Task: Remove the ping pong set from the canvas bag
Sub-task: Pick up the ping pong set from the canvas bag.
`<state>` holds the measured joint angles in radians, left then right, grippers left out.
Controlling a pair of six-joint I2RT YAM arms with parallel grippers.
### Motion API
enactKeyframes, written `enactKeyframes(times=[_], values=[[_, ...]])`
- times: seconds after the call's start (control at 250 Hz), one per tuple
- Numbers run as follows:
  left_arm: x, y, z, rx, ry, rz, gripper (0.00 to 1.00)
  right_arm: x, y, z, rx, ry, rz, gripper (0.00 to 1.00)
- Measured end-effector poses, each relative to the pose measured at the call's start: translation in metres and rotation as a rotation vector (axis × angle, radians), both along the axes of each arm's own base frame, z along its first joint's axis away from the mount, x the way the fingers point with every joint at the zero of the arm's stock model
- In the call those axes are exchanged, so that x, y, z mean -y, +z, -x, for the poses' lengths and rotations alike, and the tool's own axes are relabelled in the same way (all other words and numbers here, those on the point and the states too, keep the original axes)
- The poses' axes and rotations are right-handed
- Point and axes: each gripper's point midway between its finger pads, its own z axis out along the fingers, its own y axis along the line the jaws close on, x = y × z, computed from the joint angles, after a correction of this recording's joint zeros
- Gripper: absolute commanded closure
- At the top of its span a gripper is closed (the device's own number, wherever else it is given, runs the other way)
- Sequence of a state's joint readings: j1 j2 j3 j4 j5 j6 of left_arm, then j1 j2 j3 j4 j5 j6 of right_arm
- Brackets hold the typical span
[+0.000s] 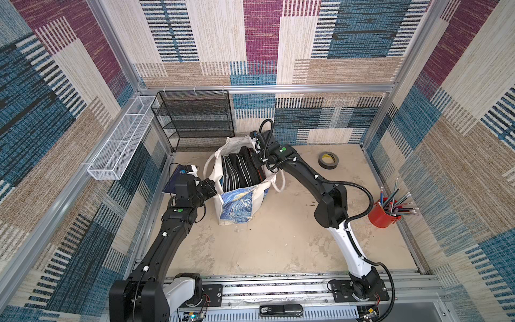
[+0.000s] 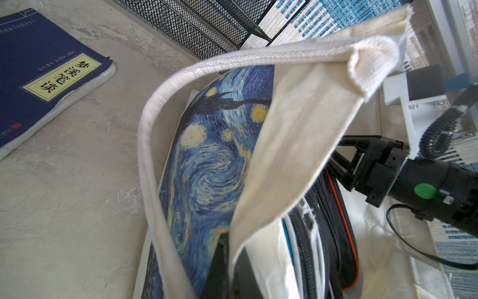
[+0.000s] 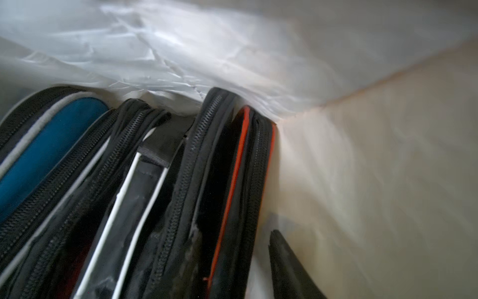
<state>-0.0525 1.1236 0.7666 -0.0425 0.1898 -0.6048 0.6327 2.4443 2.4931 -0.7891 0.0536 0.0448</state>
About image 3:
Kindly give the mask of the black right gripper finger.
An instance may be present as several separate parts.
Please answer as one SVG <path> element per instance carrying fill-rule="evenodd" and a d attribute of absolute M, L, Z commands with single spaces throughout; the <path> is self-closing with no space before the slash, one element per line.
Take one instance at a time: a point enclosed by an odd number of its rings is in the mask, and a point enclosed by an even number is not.
<path fill-rule="evenodd" d="M 279 230 L 268 245 L 275 299 L 326 299 Z"/>

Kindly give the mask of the white canvas starry night bag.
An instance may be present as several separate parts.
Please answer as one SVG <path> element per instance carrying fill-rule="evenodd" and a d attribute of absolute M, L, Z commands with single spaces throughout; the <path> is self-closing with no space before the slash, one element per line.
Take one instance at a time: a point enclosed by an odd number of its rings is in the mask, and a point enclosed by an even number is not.
<path fill-rule="evenodd" d="M 2 1 L 1 113 L 61 83 L 276 122 L 247 298 L 273 229 L 330 299 L 478 296 L 476 1 Z"/>

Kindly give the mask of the black red paddle case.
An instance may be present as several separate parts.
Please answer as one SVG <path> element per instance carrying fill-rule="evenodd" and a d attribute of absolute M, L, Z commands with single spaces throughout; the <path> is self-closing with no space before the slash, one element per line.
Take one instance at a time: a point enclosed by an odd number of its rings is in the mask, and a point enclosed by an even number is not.
<path fill-rule="evenodd" d="M 147 218 L 122 299 L 245 296 L 275 124 L 209 90 Z"/>

